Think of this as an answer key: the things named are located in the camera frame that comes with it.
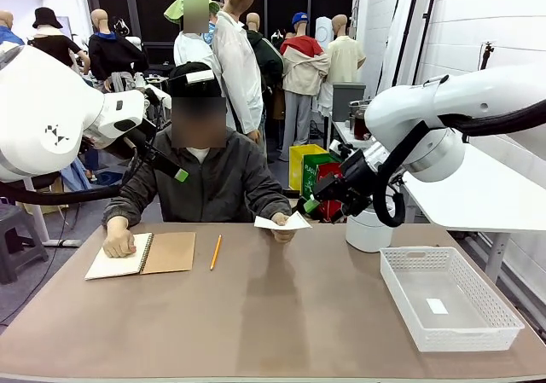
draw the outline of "red shirt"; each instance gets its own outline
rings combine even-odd
[[[284,55],[288,46],[309,57],[315,57],[315,55],[322,53],[322,48],[317,40],[309,36],[296,36],[285,40],[281,45],[281,55]]]

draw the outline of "beige jacket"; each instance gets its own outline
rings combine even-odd
[[[309,57],[288,46],[282,59],[284,61],[282,88],[299,95],[318,95],[322,79],[330,68],[328,55]]]

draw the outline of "blue baseball cap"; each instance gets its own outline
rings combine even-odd
[[[309,22],[309,16],[305,12],[298,12],[292,18],[292,26],[298,22]]]

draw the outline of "brown tabletop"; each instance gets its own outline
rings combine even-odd
[[[199,381],[546,376],[546,347],[528,326],[509,351],[420,353],[381,279],[379,254],[348,246],[344,225],[316,224],[284,247],[251,224],[135,229],[172,231],[197,232],[192,271],[84,281],[104,237],[98,229],[0,336],[0,375]],[[211,272],[219,234],[223,245]],[[392,244],[457,247],[444,230],[426,224],[403,225]]]

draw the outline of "white label in basket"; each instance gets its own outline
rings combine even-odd
[[[447,309],[440,299],[427,298],[427,303],[434,315],[447,315]]]

